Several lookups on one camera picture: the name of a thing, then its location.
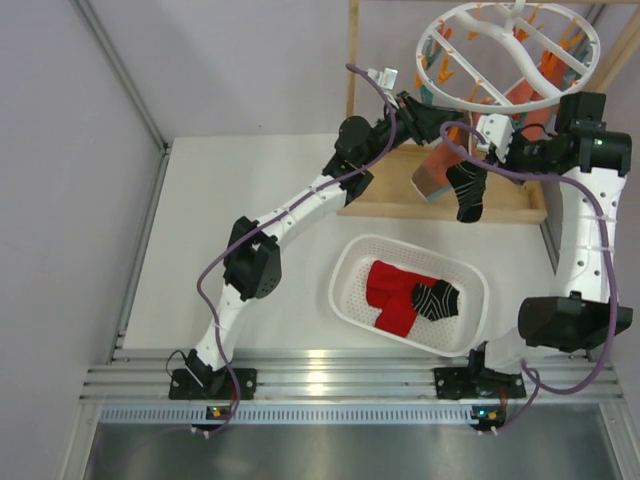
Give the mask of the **white perforated plastic basket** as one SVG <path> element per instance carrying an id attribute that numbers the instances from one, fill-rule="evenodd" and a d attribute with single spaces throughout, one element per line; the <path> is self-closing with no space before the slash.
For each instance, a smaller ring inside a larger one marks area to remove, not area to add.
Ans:
<path id="1" fill-rule="evenodd" d="M 329 303 L 342 320 L 430 353 L 477 347 L 489 289 L 474 266 L 377 235 L 353 239 L 331 277 Z"/>

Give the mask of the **black striped sock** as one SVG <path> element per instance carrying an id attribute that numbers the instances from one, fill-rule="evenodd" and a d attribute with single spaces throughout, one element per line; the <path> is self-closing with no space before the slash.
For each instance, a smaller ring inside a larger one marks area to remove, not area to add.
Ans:
<path id="1" fill-rule="evenodd" d="M 446 178 L 454 190 L 461 223 L 478 222 L 483 213 L 483 196 L 487 171 L 468 161 L 462 161 L 446 171 Z"/>
<path id="2" fill-rule="evenodd" d="M 459 291 L 444 280 L 432 286 L 417 284 L 412 290 L 411 304 L 414 311 L 429 321 L 438 321 L 459 314 Z"/>

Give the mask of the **orange patterned sock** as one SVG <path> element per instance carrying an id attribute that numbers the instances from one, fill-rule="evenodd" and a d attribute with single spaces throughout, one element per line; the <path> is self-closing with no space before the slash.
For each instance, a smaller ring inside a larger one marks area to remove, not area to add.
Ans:
<path id="1" fill-rule="evenodd" d="M 539 100 L 539 95 L 526 80 L 520 80 L 506 94 L 513 104 L 530 103 Z M 529 112 L 520 112 L 511 116 L 516 130 L 531 124 L 546 126 L 552 116 L 553 108 L 546 107 Z M 414 171 L 411 181 L 417 192 L 427 201 L 434 201 L 451 189 L 446 178 L 448 168 L 456 165 L 461 158 L 446 145 L 437 145 Z"/>

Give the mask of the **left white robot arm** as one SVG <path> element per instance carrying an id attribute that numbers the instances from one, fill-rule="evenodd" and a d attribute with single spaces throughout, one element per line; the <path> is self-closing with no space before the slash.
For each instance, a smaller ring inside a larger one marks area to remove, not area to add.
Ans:
<path id="1" fill-rule="evenodd" d="M 231 365 L 235 344 L 250 307 L 279 285 L 284 249 L 360 197 L 373 180 L 370 168 L 388 152 L 409 140 L 431 143 L 439 138 L 442 124 L 461 117 L 459 111 L 426 106 L 402 92 L 375 124 L 361 116 L 346 118 L 331 159 L 299 194 L 255 220 L 239 218 L 226 250 L 213 262 L 224 268 L 220 301 L 211 307 L 212 321 L 202 339 L 184 355 L 183 367 L 172 372 L 170 399 L 243 398 L 245 384 Z"/>

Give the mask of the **red sock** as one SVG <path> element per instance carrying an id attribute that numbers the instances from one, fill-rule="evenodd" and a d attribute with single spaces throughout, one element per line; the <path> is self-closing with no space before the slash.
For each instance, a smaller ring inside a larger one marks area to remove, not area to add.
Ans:
<path id="1" fill-rule="evenodd" d="M 417 318 L 411 304 L 412 290 L 423 282 L 427 286 L 435 283 L 430 277 L 374 261 L 366 281 L 366 300 L 369 306 L 380 310 L 375 327 L 405 338 Z"/>

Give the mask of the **white round clip hanger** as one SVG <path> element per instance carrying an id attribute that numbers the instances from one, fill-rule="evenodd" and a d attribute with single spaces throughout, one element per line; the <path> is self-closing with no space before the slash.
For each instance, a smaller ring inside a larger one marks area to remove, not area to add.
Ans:
<path id="1" fill-rule="evenodd" d="M 601 51 L 595 28 L 566 6 L 475 1 L 426 27 L 414 54 L 416 84 L 461 110 L 525 113 L 585 89 Z"/>

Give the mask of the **wooden hanger stand frame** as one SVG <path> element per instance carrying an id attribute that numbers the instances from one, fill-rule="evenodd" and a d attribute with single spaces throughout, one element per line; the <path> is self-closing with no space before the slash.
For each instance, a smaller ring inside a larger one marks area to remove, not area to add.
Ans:
<path id="1" fill-rule="evenodd" d="M 605 52 L 586 83 L 588 91 L 604 93 L 639 49 L 639 12 L 626 24 Z M 342 216 L 451 220 L 456 216 L 453 190 L 445 183 L 444 169 L 453 164 L 438 146 L 406 145 L 389 153 L 373 167 L 369 189 L 340 210 Z M 541 225 L 548 217 L 543 187 L 530 181 L 517 186 L 490 175 L 482 220 L 489 223 Z"/>

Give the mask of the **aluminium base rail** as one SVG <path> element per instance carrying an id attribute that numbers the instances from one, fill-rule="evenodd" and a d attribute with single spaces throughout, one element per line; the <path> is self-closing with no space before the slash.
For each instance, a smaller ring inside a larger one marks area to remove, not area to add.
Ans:
<path id="1" fill-rule="evenodd" d="M 466 393 L 459 376 L 465 360 L 429 357 L 407 350 L 308 350 L 244 352 L 238 357 L 242 400 L 233 424 L 468 424 L 512 418 L 534 400 L 523 421 L 542 408 L 576 413 L 592 407 L 608 430 L 630 421 L 614 369 L 569 396 L 536 392 L 517 378 L 493 393 Z M 182 363 L 163 352 L 117 351 L 107 365 L 89 369 L 79 400 L 104 423 L 218 426 L 230 413 L 231 394 L 214 399 L 178 399 L 181 381 L 171 380 Z"/>

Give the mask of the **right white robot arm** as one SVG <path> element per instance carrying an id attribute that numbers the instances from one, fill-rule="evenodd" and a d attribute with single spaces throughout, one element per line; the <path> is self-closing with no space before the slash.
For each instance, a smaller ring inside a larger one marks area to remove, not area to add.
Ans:
<path id="1" fill-rule="evenodd" d="M 446 121 L 442 141 L 467 163 L 510 180 L 557 183 L 562 238 L 550 295 L 527 298 L 518 313 L 514 348 L 521 370 L 537 388 L 556 395 L 586 389 L 609 359 L 616 335 L 634 312 L 619 303 L 614 270 L 619 200 L 631 170 L 632 139 L 608 130 L 606 95 L 581 91 L 563 96 L 554 133 L 529 140 L 506 115 L 484 115 L 474 126 Z M 572 353 L 602 349 L 593 370 L 577 385 L 544 384 L 526 358 L 537 349 Z"/>

